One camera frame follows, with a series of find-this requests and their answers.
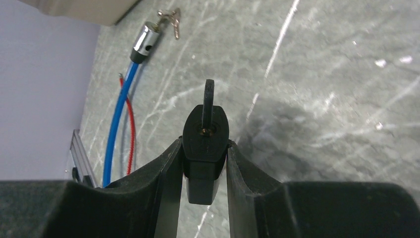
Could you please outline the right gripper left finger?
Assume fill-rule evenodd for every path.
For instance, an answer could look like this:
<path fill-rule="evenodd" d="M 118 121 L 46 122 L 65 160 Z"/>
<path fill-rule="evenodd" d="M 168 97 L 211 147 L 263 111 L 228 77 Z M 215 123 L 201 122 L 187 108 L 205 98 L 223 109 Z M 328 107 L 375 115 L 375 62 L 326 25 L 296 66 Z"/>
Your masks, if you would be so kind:
<path fill-rule="evenodd" d="M 2 181 L 3 238 L 174 238 L 182 140 L 105 188 L 71 180 Z"/>

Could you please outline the black headed key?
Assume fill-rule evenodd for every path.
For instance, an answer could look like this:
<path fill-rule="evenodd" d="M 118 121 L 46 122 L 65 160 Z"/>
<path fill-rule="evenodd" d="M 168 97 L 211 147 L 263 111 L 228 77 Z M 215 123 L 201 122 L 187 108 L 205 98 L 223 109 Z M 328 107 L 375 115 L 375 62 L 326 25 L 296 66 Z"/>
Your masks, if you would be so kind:
<path fill-rule="evenodd" d="M 202 133 L 211 134 L 212 115 L 214 98 L 214 80 L 207 79 L 204 89 L 203 110 L 202 110 Z"/>

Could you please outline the black padlock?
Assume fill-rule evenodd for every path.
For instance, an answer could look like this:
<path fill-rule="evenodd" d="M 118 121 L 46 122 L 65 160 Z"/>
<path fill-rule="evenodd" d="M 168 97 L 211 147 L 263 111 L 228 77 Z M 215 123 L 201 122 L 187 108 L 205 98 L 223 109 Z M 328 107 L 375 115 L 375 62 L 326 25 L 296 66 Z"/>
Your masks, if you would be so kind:
<path fill-rule="evenodd" d="M 189 203 L 211 205 L 227 155 L 229 124 L 221 106 L 213 106 L 211 133 L 202 129 L 203 105 L 197 105 L 183 128 L 183 171 L 187 178 Z"/>

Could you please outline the red cable lock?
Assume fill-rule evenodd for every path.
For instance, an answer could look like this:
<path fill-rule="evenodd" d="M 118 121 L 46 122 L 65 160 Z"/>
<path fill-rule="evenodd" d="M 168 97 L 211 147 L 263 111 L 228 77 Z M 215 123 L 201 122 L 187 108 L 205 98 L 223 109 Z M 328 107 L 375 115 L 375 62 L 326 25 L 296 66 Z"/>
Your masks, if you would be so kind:
<path fill-rule="evenodd" d="M 126 170 L 126 175 L 129 175 L 131 174 L 133 158 L 134 158 L 136 128 L 135 128 L 133 108 L 132 108 L 132 104 L 128 96 L 126 97 L 125 103 L 127 107 L 127 116 L 128 116 L 129 124 L 130 124 L 130 150 L 129 150 L 129 156 L 127 160 L 127 170 Z"/>

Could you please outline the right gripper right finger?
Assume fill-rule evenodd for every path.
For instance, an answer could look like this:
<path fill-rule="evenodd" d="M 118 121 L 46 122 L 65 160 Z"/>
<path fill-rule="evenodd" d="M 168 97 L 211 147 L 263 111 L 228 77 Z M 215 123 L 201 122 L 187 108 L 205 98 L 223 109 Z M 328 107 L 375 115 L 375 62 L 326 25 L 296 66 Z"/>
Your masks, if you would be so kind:
<path fill-rule="evenodd" d="M 279 182 L 227 148 L 233 238 L 417 238 L 420 211 L 401 186 L 383 182 Z"/>

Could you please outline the silver key bunch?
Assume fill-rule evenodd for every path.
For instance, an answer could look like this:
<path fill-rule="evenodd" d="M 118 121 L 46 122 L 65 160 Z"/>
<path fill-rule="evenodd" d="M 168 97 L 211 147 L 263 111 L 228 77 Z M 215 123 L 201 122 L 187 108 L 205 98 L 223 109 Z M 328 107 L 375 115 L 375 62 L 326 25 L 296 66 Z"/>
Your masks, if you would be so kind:
<path fill-rule="evenodd" d="M 157 15 L 159 17 L 158 22 L 156 23 L 157 29 L 160 30 L 160 26 L 163 25 L 166 21 L 169 22 L 174 29 L 174 37 L 176 40 L 180 39 L 180 19 L 181 19 L 181 9 L 179 7 L 174 10 L 158 10 Z"/>

